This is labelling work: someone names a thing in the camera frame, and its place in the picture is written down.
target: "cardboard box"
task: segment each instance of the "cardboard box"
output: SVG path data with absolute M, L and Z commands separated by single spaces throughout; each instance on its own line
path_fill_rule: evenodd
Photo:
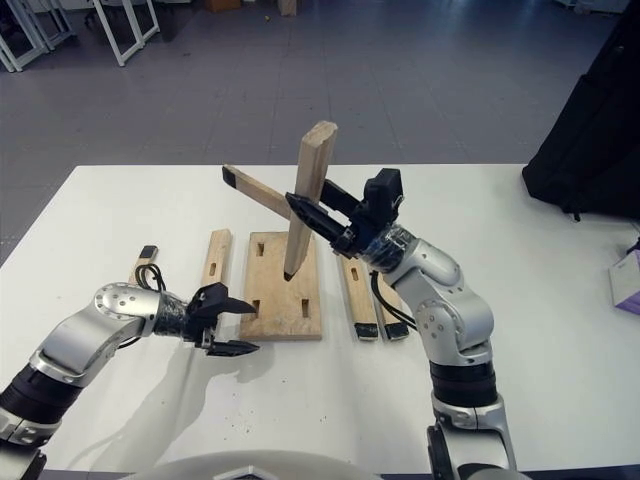
M 629 255 L 609 269 L 613 304 L 640 315 L 640 250 Z
M 242 6 L 242 0 L 204 0 L 204 8 L 210 12 L 235 10 Z

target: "wooden base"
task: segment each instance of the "wooden base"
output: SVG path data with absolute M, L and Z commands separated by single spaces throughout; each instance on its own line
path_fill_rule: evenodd
M 286 232 L 251 234 L 243 297 L 257 314 L 242 316 L 242 340 L 322 339 L 315 242 L 289 282 L 283 275 L 286 246 Z

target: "black tip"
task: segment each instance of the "black tip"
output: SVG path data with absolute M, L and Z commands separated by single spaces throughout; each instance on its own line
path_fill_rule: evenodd
M 387 332 L 387 338 L 389 340 L 400 340 L 409 336 L 409 327 L 404 323 L 392 323 L 384 326 L 385 332 Z
M 156 247 L 155 245 L 145 245 L 144 247 L 142 247 L 138 258 L 151 258 L 153 257 L 153 254 L 156 252 L 156 250 L 158 250 L 158 247 Z
M 360 340 L 375 340 L 378 338 L 378 325 L 375 323 L 354 323 L 353 328 Z
M 231 188 L 236 188 L 236 176 L 231 173 L 227 167 L 222 167 L 222 179 L 224 183 L 229 185 Z

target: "black cable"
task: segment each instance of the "black cable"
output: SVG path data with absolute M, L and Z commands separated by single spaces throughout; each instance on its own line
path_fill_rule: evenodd
M 153 274 L 152 280 L 156 281 L 156 288 L 152 288 L 147 281 L 147 272 L 151 272 Z M 135 271 L 136 283 L 140 285 L 140 287 L 145 290 L 153 290 L 155 292 L 162 292 L 167 289 L 167 286 L 164 283 L 164 279 L 162 278 L 162 272 L 160 271 L 160 267 L 158 267 L 155 263 L 147 263 L 145 265 L 138 265 Z M 126 342 L 121 343 L 118 346 L 118 350 L 121 348 L 127 348 L 140 340 L 140 337 L 130 338 Z
M 380 293 L 380 286 L 378 285 L 379 273 L 377 271 L 371 272 L 371 291 L 373 292 L 373 296 L 376 297 L 380 305 L 387 310 L 391 315 L 400 320 L 402 323 L 406 324 L 409 328 L 416 328 L 416 321 L 404 313 L 402 310 L 398 310 L 396 307 L 387 302 L 382 294 Z
M 133 345 L 134 343 L 136 343 L 138 340 L 140 340 L 142 337 L 134 337 L 134 338 L 130 338 L 129 340 L 127 340 L 126 342 L 121 343 L 120 345 L 118 345 L 118 350 L 120 350 L 121 348 L 127 348 L 130 347 L 131 345 Z

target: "wooden stick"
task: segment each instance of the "wooden stick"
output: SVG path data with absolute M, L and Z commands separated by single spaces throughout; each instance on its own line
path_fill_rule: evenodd
M 155 245 L 145 245 L 142 247 L 140 251 L 140 255 L 138 255 L 138 260 L 136 260 L 136 264 L 133 266 L 133 270 L 131 270 L 131 274 L 129 275 L 129 283 L 132 285 L 137 285 L 136 282 L 136 268 L 140 265 L 146 265 L 147 263 L 152 263 L 158 254 L 158 247 Z
M 384 298 L 389 305 L 397 308 L 398 310 L 402 310 L 402 300 L 400 300 L 400 296 L 393 288 L 387 285 L 387 283 L 382 280 L 380 276 L 378 277 L 380 295 L 382 295 L 382 298 Z M 389 311 L 379 303 L 378 307 L 380 309 L 380 312 L 382 313 L 382 323 L 384 325 L 384 331 L 387 333 L 387 338 L 389 340 L 400 340 L 401 338 L 409 336 L 409 327 L 407 327 L 404 323 L 391 315 L 391 313 L 389 313 Z
M 291 208 L 284 195 L 241 172 L 236 167 L 223 165 L 222 178 L 230 187 L 244 193 L 247 197 L 276 212 L 281 217 L 287 220 L 291 217 Z
M 307 197 L 312 202 L 320 200 L 337 134 L 338 126 L 335 123 L 322 121 L 302 137 L 296 176 L 295 193 L 297 195 Z M 285 280 L 291 280 L 302 265 L 307 255 L 310 238 L 311 230 L 297 216 L 291 215 L 287 253 L 284 259 Z
M 348 259 L 340 255 L 340 264 L 347 286 L 351 320 L 356 335 L 360 340 L 376 340 L 378 338 L 378 321 L 367 287 L 369 275 L 363 268 L 362 262 L 357 258 Z
M 226 278 L 227 260 L 231 247 L 231 232 L 229 229 L 214 230 L 211 232 L 209 240 L 209 251 L 207 252 L 207 260 L 202 270 L 202 281 L 200 284 L 211 285 L 212 283 L 222 282 Z

